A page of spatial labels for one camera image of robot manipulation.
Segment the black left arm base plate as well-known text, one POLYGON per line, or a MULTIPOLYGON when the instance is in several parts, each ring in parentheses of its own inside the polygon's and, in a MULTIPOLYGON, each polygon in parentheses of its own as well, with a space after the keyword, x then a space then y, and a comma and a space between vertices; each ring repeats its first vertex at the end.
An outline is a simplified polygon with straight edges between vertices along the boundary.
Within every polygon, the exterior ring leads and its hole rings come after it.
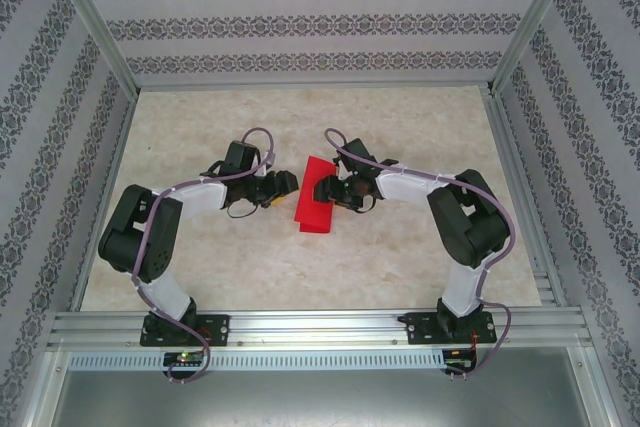
MULTIPOLYGON (((195 314, 187 316, 183 323, 202 336, 209 346, 227 345, 230 317, 228 315, 195 314)), ((139 343, 143 347, 196 347, 201 341, 155 314, 148 314, 143 321, 139 343)))

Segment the aluminium side rail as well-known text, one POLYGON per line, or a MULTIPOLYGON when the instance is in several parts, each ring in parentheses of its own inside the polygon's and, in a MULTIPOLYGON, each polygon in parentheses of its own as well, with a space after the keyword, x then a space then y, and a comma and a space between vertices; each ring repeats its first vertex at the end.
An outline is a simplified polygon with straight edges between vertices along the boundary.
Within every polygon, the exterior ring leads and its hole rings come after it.
POLYGON ((66 307, 68 312, 78 312, 81 309, 85 291, 88 285, 91 269, 95 260, 98 243, 100 240, 102 226, 107 216, 109 202, 116 184, 118 170, 124 153, 127 137, 133 121, 135 109, 139 100, 136 94, 128 103, 126 111, 121 119, 117 132, 116 143, 114 144, 109 163, 107 165, 106 177, 101 185, 99 203, 97 204, 89 237, 86 241, 82 253, 77 275, 72 285, 71 296, 66 307))
POLYGON ((500 100, 488 88, 481 88, 480 92, 541 302, 544 306, 566 307, 568 303, 507 116, 500 100))

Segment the circuit board with orange label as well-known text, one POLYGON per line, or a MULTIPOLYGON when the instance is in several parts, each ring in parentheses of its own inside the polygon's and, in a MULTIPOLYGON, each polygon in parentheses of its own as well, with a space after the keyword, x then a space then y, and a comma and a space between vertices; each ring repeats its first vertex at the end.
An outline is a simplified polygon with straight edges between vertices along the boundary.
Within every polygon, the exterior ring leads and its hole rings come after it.
POLYGON ((446 370, 453 375, 472 372, 476 368, 478 360, 475 348, 445 350, 443 357, 446 370))

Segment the circuit board with green light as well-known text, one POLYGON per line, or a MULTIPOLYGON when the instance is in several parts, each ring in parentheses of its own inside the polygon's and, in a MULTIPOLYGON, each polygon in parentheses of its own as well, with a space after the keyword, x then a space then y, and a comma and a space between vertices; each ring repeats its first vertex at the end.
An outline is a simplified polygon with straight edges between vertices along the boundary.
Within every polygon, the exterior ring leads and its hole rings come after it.
POLYGON ((201 367, 204 363, 205 356, 202 352, 197 351, 181 351, 167 352, 163 357, 164 367, 201 367))

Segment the grey metal sheet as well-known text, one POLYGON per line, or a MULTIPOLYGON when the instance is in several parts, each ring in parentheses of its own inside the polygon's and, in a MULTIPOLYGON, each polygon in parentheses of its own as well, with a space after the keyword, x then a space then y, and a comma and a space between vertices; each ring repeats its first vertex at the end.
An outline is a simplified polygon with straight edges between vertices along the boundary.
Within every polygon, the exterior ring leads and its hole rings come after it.
POLYGON ((43 427, 623 427, 588 348, 501 351, 464 380, 436 369, 218 370, 175 386, 155 370, 63 368, 43 427))

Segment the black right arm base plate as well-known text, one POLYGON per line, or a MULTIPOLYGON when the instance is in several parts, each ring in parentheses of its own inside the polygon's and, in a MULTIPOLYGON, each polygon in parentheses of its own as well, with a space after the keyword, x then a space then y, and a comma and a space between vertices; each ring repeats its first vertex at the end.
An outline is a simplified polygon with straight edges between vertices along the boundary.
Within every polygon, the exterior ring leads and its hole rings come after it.
POLYGON ((406 326, 410 345, 471 344, 472 337, 479 344, 495 344, 497 334, 489 312, 451 317, 437 312, 408 312, 398 320, 406 326))

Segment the aluminium frame post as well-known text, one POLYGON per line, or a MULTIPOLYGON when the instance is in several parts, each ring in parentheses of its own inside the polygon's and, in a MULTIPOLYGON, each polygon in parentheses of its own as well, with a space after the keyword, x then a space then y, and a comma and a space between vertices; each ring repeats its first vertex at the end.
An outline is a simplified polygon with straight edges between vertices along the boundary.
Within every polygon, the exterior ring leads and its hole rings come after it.
POLYGON ((71 2, 127 97, 137 99, 140 87, 94 0, 71 0, 71 2))
POLYGON ((533 37, 544 15, 553 0, 532 0, 527 7, 515 34, 502 56, 493 77, 489 81, 490 95, 495 97, 504 89, 512 71, 523 55, 530 39, 533 37))

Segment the aluminium mounting rail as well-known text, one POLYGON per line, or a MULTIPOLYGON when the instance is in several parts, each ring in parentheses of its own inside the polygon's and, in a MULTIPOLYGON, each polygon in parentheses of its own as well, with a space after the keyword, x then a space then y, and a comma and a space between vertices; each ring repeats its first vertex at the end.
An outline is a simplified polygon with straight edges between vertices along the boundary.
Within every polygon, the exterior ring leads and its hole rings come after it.
MULTIPOLYGON (((489 309, 505 347, 591 347, 593 336, 577 307, 489 309)), ((229 349, 331 350, 400 348, 407 335, 401 310, 229 312, 229 349)), ((134 350, 140 347, 142 312, 59 313, 46 337, 50 350, 134 350)))

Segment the red cloth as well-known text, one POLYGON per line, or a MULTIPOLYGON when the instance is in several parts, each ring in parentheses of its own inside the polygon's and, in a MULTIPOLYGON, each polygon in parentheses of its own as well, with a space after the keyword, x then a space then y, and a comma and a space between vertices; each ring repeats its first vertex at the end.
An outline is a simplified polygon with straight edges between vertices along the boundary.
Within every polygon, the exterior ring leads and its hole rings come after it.
POLYGON ((296 207, 294 221, 303 233, 328 234, 331 230, 333 204, 314 200, 314 188, 324 178, 334 175, 336 166, 329 160, 309 156, 296 207))

